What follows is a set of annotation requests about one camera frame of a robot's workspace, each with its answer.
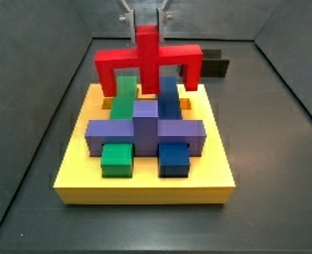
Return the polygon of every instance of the red block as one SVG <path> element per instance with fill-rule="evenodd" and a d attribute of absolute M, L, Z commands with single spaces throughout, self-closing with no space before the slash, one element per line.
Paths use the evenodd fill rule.
<path fill-rule="evenodd" d="M 159 66 L 184 66 L 186 90 L 198 89 L 203 53 L 199 45 L 159 47 L 158 27 L 136 27 L 136 49 L 100 51 L 95 66 L 105 97 L 116 95 L 116 68 L 139 67 L 143 94 L 159 93 Z"/>

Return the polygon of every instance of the green block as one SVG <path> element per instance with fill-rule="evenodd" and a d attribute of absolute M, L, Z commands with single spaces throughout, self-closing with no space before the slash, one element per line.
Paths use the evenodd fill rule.
<path fill-rule="evenodd" d="M 109 119 L 131 119 L 133 111 L 133 99 L 115 97 L 109 111 Z"/>
<path fill-rule="evenodd" d="M 104 178 L 132 178 L 132 144 L 104 144 L 100 167 Z"/>
<path fill-rule="evenodd" d="M 136 99 L 136 83 L 136 76 L 119 76 L 116 97 L 129 97 L 132 100 Z"/>

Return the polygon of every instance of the yellow base block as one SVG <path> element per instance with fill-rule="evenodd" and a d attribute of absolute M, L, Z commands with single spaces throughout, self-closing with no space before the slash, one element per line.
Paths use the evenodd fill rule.
<path fill-rule="evenodd" d="M 84 131 L 88 120 L 108 119 L 101 109 L 103 93 L 99 84 L 88 88 L 77 124 L 67 148 L 54 190 L 67 204 L 170 204 L 226 203 L 234 191 L 234 177 L 214 119 L 204 86 L 186 92 L 179 84 L 180 98 L 190 99 L 191 110 L 184 119 L 202 119 L 207 139 L 202 157 L 191 158 L 190 177 L 158 178 L 158 158 L 135 158 L 131 179 L 104 179 L 100 158 L 88 156 Z"/>

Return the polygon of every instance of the purple block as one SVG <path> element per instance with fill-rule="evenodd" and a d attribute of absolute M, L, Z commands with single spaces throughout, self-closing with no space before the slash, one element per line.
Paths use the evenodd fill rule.
<path fill-rule="evenodd" d="M 158 120 L 158 101 L 135 101 L 132 113 L 135 156 L 158 155 Z"/>
<path fill-rule="evenodd" d="M 89 120 L 85 142 L 92 157 L 101 156 L 104 143 L 133 143 L 132 120 Z"/>
<path fill-rule="evenodd" d="M 190 156 L 202 156 L 206 129 L 202 120 L 159 120 L 159 143 L 188 143 Z"/>

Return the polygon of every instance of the gray wall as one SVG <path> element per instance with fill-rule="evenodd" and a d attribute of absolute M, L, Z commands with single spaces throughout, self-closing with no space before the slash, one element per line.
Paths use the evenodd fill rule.
<path fill-rule="evenodd" d="M 255 43 L 312 114 L 312 0 L 283 0 Z"/>
<path fill-rule="evenodd" d="M 0 1 L 0 221 L 89 42 L 68 0 Z"/>
<path fill-rule="evenodd" d="M 117 21 L 121 11 L 115 1 L 72 0 L 93 37 L 128 37 Z M 136 11 L 136 24 L 156 23 L 162 0 L 128 0 Z M 167 38 L 254 40 L 281 0 L 176 0 L 175 19 Z"/>

